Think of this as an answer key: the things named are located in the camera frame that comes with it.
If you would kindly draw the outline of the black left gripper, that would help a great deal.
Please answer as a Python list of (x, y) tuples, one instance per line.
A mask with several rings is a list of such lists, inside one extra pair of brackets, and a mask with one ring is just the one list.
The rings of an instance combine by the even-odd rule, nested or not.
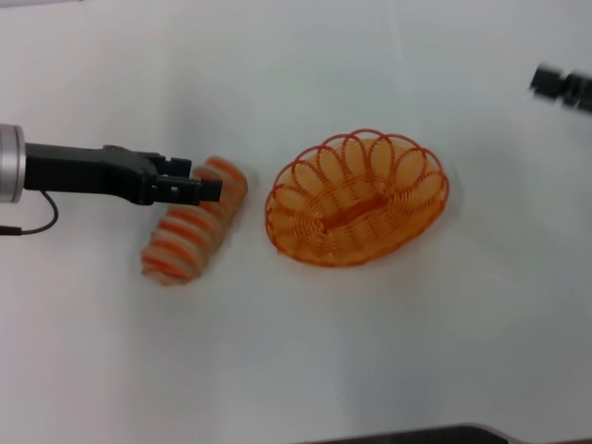
[(26, 145), (28, 191), (110, 195), (139, 205), (198, 206), (220, 200), (222, 180), (180, 178), (190, 175), (191, 160), (166, 159), (115, 145), (101, 149)]

